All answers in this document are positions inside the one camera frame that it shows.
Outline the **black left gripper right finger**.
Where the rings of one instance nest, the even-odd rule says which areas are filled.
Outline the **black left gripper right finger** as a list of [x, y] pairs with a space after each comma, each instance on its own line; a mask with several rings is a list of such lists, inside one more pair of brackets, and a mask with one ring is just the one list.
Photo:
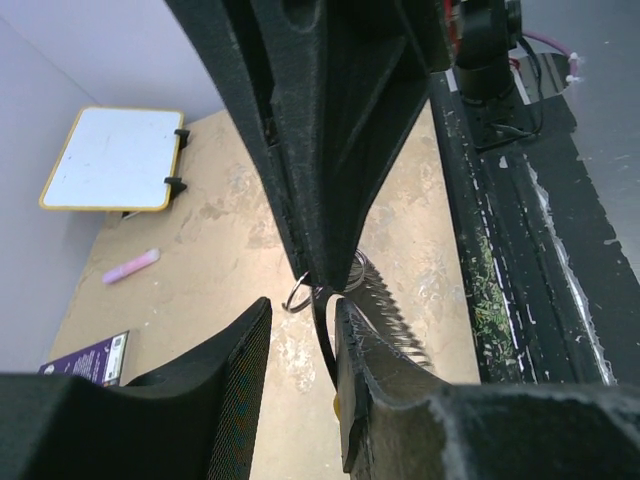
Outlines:
[[447, 383], [336, 305], [342, 464], [353, 479], [635, 479], [639, 391]]

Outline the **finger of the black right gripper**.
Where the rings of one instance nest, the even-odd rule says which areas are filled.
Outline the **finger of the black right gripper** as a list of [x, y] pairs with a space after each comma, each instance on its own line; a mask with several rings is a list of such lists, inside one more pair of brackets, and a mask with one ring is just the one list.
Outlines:
[[364, 222], [430, 92], [450, 65], [447, 1], [330, 1], [322, 151], [313, 201], [314, 287], [341, 290]]
[[325, 1], [170, 1], [260, 176], [295, 276], [329, 284], [320, 167]]

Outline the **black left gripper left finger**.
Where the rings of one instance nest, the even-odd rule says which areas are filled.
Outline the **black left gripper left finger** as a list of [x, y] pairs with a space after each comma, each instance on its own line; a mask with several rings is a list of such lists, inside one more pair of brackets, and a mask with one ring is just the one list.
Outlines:
[[246, 479], [272, 326], [267, 298], [124, 386], [1, 378], [5, 479]]

